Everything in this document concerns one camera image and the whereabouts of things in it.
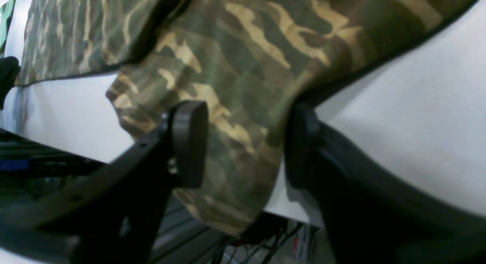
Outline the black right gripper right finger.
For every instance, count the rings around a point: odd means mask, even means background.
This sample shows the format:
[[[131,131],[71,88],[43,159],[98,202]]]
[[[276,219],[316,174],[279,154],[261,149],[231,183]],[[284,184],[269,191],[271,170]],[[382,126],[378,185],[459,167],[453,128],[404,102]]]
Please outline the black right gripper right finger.
[[[285,135],[293,188],[317,202],[338,264],[484,264],[485,219],[418,191],[295,104]]]

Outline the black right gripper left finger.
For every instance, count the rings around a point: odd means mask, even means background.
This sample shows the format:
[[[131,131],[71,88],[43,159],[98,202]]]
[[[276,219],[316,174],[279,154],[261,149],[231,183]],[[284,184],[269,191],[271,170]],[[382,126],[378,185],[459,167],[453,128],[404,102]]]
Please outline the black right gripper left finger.
[[[183,101],[87,179],[1,211],[1,247],[54,264],[145,264],[177,187],[202,185],[208,105]]]

